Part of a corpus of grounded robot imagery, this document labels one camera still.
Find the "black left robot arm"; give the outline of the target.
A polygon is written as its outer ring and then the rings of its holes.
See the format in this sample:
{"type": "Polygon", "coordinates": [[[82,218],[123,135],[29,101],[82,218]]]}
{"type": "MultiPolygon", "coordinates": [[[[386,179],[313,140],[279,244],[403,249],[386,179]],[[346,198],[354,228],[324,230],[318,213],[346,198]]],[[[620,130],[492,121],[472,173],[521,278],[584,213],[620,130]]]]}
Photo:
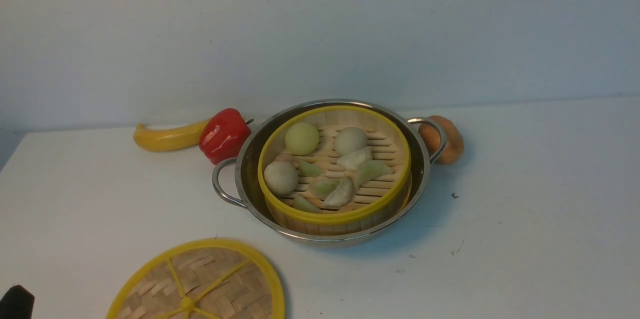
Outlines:
{"type": "Polygon", "coordinates": [[[22,285],[13,285],[0,301],[1,319],[31,319],[35,296],[22,285]]]}

